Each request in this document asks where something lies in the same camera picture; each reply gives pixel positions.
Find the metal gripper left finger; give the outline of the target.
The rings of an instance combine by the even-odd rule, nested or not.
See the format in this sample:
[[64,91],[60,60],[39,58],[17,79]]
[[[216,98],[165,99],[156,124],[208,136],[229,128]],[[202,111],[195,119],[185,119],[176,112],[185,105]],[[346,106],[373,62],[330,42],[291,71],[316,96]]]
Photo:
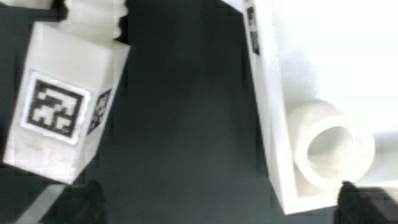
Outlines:
[[106,224],[103,188],[87,184],[51,184],[14,224]]

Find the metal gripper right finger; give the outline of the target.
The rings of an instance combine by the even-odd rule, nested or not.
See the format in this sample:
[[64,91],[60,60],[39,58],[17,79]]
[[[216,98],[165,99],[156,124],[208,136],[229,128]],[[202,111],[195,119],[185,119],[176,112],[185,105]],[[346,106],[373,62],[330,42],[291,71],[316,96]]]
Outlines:
[[398,188],[357,186],[344,181],[334,224],[398,224]]

